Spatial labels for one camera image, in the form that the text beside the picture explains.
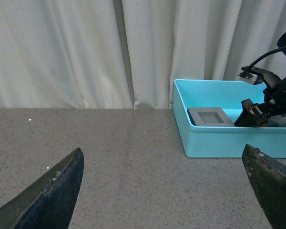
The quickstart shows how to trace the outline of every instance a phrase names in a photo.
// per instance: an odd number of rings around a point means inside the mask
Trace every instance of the gray countertop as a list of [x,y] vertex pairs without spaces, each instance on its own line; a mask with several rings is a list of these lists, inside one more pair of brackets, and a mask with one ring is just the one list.
[[187,158],[172,110],[0,109],[0,206],[77,147],[70,229],[271,229],[241,159]]

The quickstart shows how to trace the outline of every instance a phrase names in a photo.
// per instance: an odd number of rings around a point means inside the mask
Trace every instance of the black cable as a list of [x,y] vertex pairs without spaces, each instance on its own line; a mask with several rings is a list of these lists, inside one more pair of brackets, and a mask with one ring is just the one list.
[[274,50],[269,51],[269,52],[265,53],[264,55],[260,56],[252,64],[250,64],[242,73],[240,73],[241,76],[245,78],[246,76],[248,76],[250,69],[253,68],[254,65],[256,65],[258,62],[260,62],[262,59],[264,59],[265,57],[267,57],[271,54],[275,54],[277,52],[282,52],[282,51],[286,51],[286,46],[283,46],[283,47],[278,48],[278,49],[274,49]]

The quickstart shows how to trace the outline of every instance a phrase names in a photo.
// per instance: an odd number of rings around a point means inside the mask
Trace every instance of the plastic bin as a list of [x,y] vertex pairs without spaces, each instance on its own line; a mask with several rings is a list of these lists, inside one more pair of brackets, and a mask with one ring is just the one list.
[[266,85],[242,81],[175,80],[174,114],[188,157],[241,158],[250,144],[274,158],[286,158],[286,127],[195,126],[189,107],[221,107],[231,121],[242,112],[241,101],[264,101]]

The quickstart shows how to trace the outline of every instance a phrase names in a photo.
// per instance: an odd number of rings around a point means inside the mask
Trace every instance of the white curtain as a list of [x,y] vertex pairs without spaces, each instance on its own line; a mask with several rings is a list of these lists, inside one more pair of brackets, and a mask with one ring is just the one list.
[[0,0],[0,107],[172,108],[174,79],[238,80],[285,31],[286,0]]

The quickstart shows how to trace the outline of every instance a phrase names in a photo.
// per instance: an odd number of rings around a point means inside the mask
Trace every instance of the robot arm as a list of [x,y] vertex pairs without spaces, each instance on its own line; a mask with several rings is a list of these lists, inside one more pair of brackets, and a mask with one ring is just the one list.
[[234,123],[235,126],[263,126],[268,119],[276,115],[286,114],[286,78],[281,80],[274,73],[256,68],[254,65],[261,59],[276,52],[286,55],[286,33],[277,43],[279,49],[266,53],[248,67],[242,67],[243,72],[239,76],[247,83],[265,83],[267,88],[263,90],[264,103],[255,104],[250,99],[242,101],[243,111]]

